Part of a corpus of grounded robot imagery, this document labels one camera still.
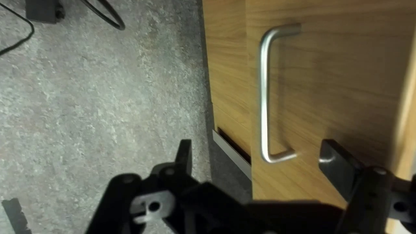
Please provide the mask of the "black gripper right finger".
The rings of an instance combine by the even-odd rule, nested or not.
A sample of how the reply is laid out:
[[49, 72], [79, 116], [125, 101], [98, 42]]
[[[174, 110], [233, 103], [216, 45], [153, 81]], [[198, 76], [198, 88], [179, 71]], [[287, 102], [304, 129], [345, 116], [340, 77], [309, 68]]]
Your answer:
[[361, 181], [362, 164], [333, 140], [323, 140], [318, 168], [340, 197], [349, 203]]

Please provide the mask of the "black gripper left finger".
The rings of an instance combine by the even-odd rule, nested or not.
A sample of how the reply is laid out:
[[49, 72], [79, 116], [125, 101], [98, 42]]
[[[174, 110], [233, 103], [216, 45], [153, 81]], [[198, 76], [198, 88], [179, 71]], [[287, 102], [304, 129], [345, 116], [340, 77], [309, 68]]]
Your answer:
[[180, 172], [189, 175], [192, 171], [192, 144], [189, 140], [181, 140], [175, 155], [175, 166]]

